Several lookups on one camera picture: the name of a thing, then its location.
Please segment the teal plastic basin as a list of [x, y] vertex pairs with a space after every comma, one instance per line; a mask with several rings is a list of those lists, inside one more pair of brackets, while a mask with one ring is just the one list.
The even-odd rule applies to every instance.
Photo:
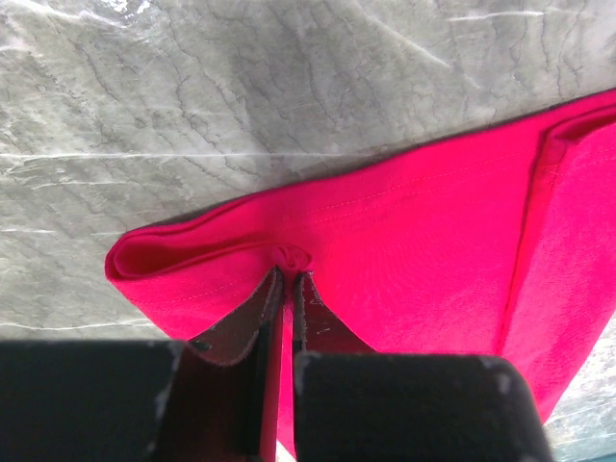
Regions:
[[564, 448], [555, 453], [555, 460], [560, 462], [598, 462], [614, 461], [615, 448]]

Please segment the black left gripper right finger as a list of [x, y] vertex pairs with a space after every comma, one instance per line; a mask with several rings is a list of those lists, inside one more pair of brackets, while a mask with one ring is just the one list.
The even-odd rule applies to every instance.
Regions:
[[385, 354], [295, 282], [293, 383], [300, 461], [549, 461], [530, 390], [485, 355]]

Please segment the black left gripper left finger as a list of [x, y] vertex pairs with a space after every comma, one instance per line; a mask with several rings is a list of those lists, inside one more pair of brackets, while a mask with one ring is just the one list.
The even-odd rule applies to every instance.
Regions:
[[5, 461], [271, 461], [284, 281], [187, 341], [5, 341]]

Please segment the red t shirt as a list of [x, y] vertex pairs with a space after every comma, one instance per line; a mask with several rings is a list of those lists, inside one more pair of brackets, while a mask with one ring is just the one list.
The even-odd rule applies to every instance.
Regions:
[[108, 280], [187, 341], [284, 281], [276, 445], [295, 457], [295, 282], [385, 354], [499, 357], [542, 428], [615, 310], [615, 93], [126, 233]]

